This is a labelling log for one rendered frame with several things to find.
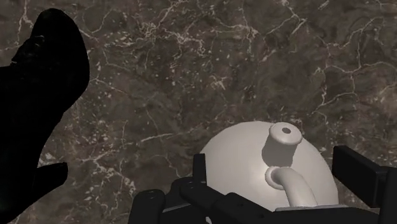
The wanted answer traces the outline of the black irregular figure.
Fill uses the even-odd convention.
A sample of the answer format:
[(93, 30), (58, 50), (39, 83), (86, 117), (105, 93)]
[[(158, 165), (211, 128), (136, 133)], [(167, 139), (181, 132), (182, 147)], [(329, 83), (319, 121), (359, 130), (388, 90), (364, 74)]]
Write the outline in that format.
[(62, 10), (42, 11), (11, 64), (0, 67), (0, 224), (8, 224), (66, 181), (65, 162), (42, 167), (38, 162), (89, 78), (78, 26)]

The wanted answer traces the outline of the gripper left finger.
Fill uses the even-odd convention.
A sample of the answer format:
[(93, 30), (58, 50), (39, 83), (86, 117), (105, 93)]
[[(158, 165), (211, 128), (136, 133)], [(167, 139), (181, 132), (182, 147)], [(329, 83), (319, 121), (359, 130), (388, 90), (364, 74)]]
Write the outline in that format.
[(165, 194), (161, 190), (138, 193), (128, 224), (271, 224), (273, 212), (236, 194), (223, 195), (207, 185), (205, 154), (193, 158), (190, 178), (181, 178)]

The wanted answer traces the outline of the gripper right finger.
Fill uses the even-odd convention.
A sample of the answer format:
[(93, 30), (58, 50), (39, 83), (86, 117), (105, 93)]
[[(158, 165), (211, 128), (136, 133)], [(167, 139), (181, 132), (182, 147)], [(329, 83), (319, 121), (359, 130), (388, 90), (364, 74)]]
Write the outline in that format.
[(333, 148), (332, 174), (370, 208), (377, 224), (397, 224), (397, 167), (381, 166), (348, 146)]

